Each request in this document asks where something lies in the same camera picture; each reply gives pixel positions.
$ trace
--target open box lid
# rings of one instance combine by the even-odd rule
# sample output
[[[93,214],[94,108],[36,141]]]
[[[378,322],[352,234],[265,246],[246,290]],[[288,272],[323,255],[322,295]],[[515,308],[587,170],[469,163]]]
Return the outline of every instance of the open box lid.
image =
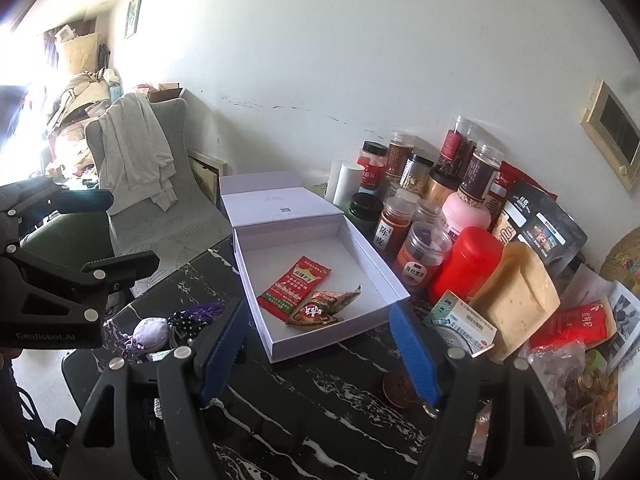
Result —
[[[220,195],[232,227],[342,214],[302,187],[297,171],[222,176]]]

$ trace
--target woven fan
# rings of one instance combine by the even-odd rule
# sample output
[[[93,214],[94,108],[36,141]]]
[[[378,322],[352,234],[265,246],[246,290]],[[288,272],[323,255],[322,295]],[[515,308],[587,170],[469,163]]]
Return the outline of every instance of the woven fan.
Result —
[[[600,267],[600,276],[618,280],[640,298],[640,227],[613,246]]]

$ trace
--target picture frame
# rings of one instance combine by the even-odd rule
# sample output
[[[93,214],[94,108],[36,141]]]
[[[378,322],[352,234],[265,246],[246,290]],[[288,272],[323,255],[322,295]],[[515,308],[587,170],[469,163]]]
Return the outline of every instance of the picture frame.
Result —
[[[138,16],[140,15],[140,2],[142,0],[131,0],[127,8],[127,23],[124,28],[124,37],[130,38],[138,30]]]
[[[640,128],[602,79],[596,82],[580,125],[625,189],[631,190],[640,170]]]

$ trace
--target red bottle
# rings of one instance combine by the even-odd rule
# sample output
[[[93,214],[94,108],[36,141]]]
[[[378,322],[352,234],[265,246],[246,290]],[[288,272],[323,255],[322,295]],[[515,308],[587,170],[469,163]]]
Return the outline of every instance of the red bottle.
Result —
[[[502,244],[479,227],[466,227],[428,288],[431,303],[450,290],[468,301],[494,272],[502,257]]]

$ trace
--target white cylinder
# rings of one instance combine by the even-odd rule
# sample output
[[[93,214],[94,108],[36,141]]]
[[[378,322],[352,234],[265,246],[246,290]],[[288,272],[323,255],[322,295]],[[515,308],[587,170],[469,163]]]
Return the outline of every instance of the white cylinder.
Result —
[[[326,192],[324,193],[324,198],[328,202],[334,201],[335,196],[335,187],[338,185],[338,177],[340,176],[340,168],[342,167],[342,163],[347,162],[346,160],[334,160],[331,163],[331,171],[329,173],[329,181],[326,183]]]
[[[360,189],[364,166],[343,162],[338,177],[338,185],[335,187],[334,205],[345,211],[349,207],[351,197]]]

